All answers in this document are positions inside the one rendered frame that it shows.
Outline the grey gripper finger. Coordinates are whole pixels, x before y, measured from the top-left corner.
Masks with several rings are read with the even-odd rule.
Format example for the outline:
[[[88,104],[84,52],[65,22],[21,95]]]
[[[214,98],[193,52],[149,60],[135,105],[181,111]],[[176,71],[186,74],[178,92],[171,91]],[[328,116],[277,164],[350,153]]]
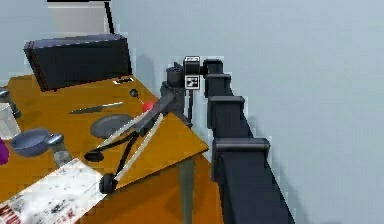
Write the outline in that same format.
[[[100,145],[88,151],[84,158],[90,162],[100,162],[104,159],[103,152],[105,150],[126,143],[125,151],[121,157],[121,160],[125,161],[138,137],[147,134],[154,123],[155,114],[151,111],[143,112],[113,131]]]
[[[109,147],[112,145],[112,142],[123,134],[128,129],[131,129],[132,138],[129,140],[127,147],[120,159],[119,165],[115,173],[104,174],[99,183],[99,191],[102,194],[112,193],[120,179],[132,168],[133,164],[144,152],[145,148],[149,144],[150,140],[156,133],[158,127],[164,119],[162,113],[142,113],[139,116],[135,117],[133,120],[125,124],[123,127],[114,132],[107,140],[98,146],[98,149],[102,147]],[[139,136],[143,136],[143,142],[136,149],[131,157],[128,157],[129,150],[136,142]]]

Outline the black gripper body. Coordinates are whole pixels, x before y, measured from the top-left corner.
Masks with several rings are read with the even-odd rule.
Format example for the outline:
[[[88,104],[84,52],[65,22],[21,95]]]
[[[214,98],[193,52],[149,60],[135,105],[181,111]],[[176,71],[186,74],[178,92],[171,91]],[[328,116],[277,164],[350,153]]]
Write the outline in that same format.
[[[160,113],[163,113],[164,115],[173,113],[183,123],[186,123],[186,116],[184,115],[185,75],[183,67],[175,62],[172,67],[166,69],[166,76],[167,80],[162,82],[160,88],[161,97],[154,102],[154,107],[148,111],[155,114],[155,121]]]

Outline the dark grey plate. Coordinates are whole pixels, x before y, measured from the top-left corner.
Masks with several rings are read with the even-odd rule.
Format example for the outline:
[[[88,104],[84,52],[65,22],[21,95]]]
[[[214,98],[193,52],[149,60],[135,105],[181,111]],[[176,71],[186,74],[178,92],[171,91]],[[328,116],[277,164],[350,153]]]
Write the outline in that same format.
[[[127,114],[111,114],[96,120],[90,127],[92,136],[107,139],[122,126],[132,120]]]

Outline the grey capped shaker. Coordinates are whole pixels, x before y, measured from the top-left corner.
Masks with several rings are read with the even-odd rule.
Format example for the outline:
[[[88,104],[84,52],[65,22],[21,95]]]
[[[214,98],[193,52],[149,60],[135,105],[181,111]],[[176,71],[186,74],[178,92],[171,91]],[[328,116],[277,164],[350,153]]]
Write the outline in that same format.
[[[72,156],[64,143],[64,136],[61,133],[48,135],[44,139],[44,143],[51,150],[57,168],[62,167],[72,160]]]

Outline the black spoon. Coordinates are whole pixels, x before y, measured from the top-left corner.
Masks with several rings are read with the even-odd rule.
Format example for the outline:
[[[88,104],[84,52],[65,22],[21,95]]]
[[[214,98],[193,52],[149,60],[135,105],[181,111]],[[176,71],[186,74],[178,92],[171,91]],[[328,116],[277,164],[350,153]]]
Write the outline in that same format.
[[[144,102],[139,98],[139,94],[138,94],[138,91],[136,89],[131,89],[129,91],[129,94],[130,94],[130,96],[137,98],[142,104],[144,104]]]

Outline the orange wooden table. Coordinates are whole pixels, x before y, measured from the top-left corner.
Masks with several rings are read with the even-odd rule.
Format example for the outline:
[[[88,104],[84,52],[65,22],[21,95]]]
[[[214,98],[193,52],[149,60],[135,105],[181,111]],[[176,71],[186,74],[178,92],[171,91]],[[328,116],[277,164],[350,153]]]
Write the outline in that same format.
[[[90,134],[97,119],[112,113],[131,116],[142,112],[141,102],[129,91],[136,89],[139,98],[155,96],[138,80],[113,84],[112,80],[42,92],[32,75],[12,77],[6,88],[22,111],[17,120],[22,130],[43,127],[65,136],[65,144],[74,157],[101,141]],[[123,102],[101,112],[69,114],[86,107]],[[200,162],[207,144],[176,115],[164,117],[156,134],[133,167],[122,178],[119,190],[101,201],[75,224],[182,224],[182,204],[177,167],[184,162]]]

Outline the grey kitchen knife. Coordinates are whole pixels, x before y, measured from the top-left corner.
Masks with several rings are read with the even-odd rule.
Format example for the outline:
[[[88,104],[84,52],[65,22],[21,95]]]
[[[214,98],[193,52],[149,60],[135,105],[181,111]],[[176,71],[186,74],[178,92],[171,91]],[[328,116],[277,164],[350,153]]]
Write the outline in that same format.
[[[123,105],[123,102],[115,102],[115,103],[109,103],[109,104],[103,104],[98,106],[92,106],[92,107],[86,107],[86,108],[80,108],[73,110],[69,112],[69,114],[86,114],[86,113],[95,113],[95,112],[101,112],[105,108],[112,108],[112,107],[118,107]]]

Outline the blue grey bowl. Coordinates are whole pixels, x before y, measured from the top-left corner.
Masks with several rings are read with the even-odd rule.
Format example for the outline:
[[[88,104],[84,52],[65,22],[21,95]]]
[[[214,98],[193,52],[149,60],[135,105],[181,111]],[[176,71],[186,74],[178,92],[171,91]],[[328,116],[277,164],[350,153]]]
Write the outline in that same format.
[[[45,139],[50,135],[50,132],[44,128],[35,128],[21,132],[15,136],[10,146],[13,151],[23,157],[36,157],[48,150]]]

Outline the purple round object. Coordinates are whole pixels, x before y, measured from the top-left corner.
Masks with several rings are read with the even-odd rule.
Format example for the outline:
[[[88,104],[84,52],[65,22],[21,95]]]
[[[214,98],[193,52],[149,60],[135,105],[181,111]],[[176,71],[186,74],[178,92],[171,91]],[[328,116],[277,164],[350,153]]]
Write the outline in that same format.
[[[9,161],[10,152],[4,143],[4,141],[0,138],[0,165],[4,165]]]

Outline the dark blue box appliance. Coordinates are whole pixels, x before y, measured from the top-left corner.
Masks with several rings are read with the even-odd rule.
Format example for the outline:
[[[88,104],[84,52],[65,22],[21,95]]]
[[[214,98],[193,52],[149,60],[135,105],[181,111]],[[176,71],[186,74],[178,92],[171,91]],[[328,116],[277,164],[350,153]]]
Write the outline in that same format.
[[[132,73],[128,42],[119,34],[33,40],[24,53],[41,91]]]

